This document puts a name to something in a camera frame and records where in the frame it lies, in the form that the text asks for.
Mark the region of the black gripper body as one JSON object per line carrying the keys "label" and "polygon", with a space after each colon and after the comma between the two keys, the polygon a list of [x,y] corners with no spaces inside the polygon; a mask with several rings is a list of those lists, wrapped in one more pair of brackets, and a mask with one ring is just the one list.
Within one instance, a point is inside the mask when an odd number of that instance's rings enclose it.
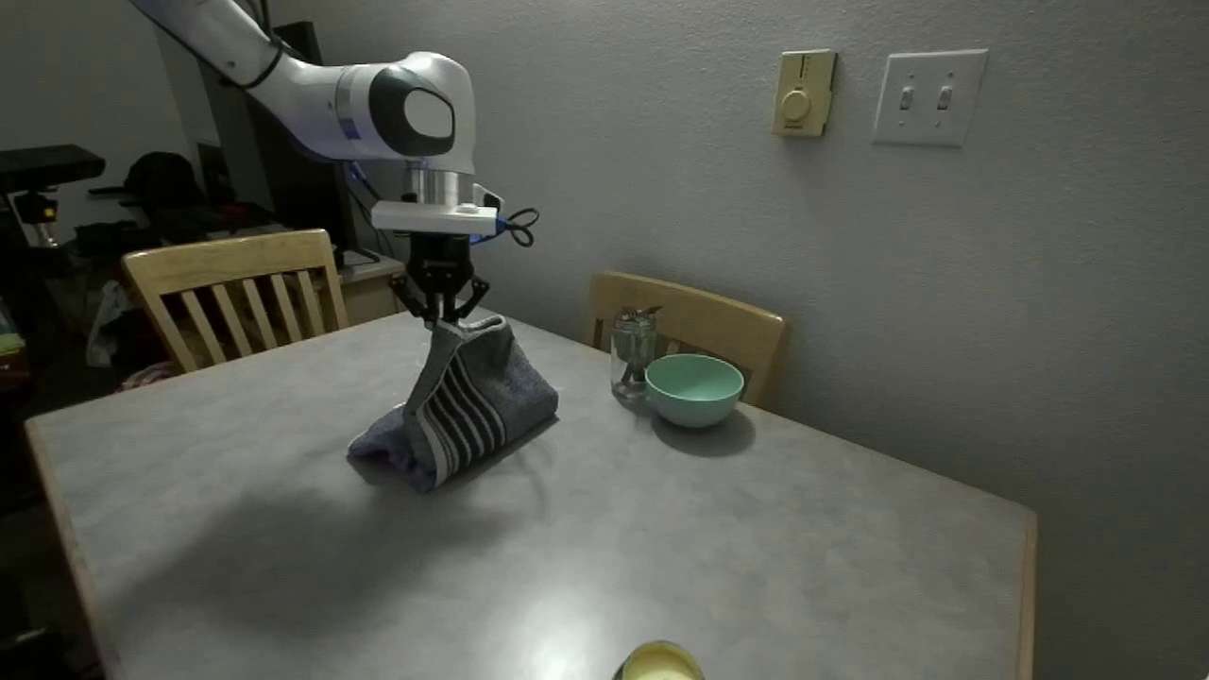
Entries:
{"label": "black gripper body", "polygon": [[411,234],[407,240],[407,279],[423,295],[457,295],[471,279],[466,234]]}

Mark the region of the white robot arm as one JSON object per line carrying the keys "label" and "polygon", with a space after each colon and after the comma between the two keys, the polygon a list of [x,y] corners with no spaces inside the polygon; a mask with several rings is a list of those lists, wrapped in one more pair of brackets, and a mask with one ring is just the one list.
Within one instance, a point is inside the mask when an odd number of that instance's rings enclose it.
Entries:
{"label": "white robot arm", "polygon": [[477,180],[477,90],[447,54],[381,63],[309,63],[266,34],[233,0],[134,0],[163,34],[268,109],[309,156],[406,163],[411,198],[375,198],[375,232],[407,240],[406,308],[461,321],[486,282],[470,246],[498,226]]}

